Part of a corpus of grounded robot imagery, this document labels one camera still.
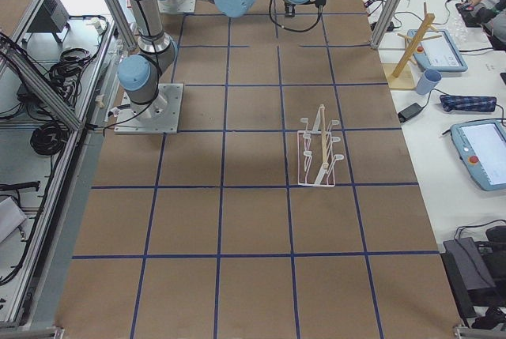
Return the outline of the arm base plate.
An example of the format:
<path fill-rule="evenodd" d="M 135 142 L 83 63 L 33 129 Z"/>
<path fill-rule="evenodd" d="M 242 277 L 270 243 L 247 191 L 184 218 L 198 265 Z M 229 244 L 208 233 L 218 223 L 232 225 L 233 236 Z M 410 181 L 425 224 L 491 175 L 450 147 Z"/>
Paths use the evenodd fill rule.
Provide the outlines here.
<path fill-rule="evenodd" d="M 163 14 L 185 14 L 193 13 L 196 0 L 158 0 L 160 13 Z"/>
<path fill-rule="evenodd" d="M 139 116 L 143 107 L 137 104 L 118 113 L 117 134 L 176 134 L 183 100 L 183 84 L 159 84 L 158 96 Z"/>

